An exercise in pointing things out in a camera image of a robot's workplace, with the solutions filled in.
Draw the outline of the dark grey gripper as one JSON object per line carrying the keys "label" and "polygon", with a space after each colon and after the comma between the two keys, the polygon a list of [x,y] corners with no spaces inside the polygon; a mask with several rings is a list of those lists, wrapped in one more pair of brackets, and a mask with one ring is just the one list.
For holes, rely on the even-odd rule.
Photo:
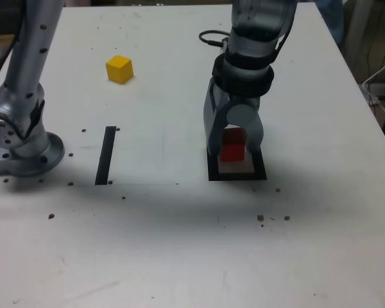
{"label": "dark grey gripper", "polygon": [[248,151],[259,151],[264,137],[264,129],[259,117],[260,102],[260,97],[245,98],[228,95],[216,85],[213,78],[210,79],[203,108],[206,145],[210,155],[219,155],[223,130],[227,124],[244,130]]}

